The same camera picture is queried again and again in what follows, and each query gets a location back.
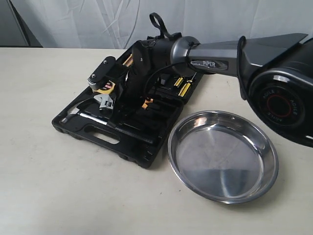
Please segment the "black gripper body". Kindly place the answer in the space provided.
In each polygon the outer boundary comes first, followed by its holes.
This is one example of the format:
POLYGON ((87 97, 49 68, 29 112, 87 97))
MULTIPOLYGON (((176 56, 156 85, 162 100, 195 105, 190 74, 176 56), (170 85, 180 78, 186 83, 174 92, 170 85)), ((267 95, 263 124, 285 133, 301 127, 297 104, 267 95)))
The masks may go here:
POLYGON ((144 102, 144 87, 156 70, 154 46, 156 40, 138 40, 132 46, 133 63, 128 71, 118 104, 122 110, 138 109, 144 102))

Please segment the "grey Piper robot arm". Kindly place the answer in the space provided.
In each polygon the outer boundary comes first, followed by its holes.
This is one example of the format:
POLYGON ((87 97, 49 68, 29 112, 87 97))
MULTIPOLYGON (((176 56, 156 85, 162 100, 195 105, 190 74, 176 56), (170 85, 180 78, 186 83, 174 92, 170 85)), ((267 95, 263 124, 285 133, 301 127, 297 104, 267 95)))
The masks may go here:
POLYGON ((191 36, 148 37, 133 44, 132 59, 117 87, 111 125, 143 105, 160 73, 221 74, 238 79, 242 99, 272 131, 313 145, 313 41, 306 34, 209 44, 191 36))

